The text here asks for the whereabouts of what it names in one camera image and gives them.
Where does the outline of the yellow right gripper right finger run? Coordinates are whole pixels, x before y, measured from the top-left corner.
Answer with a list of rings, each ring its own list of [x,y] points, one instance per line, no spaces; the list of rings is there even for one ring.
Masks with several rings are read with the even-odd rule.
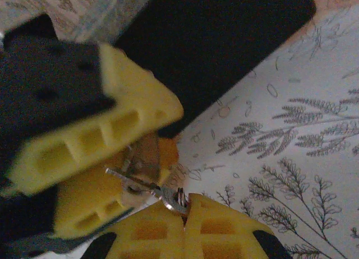
[[[291,258],[265,224],[197,193],[189,194],[184,258]]]

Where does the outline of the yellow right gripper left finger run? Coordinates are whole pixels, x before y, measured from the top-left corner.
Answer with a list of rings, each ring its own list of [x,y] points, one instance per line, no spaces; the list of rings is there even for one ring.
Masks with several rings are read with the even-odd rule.
[[[181,215],[157,202],[110,227],[116,238],[106,258],[184,258]]]

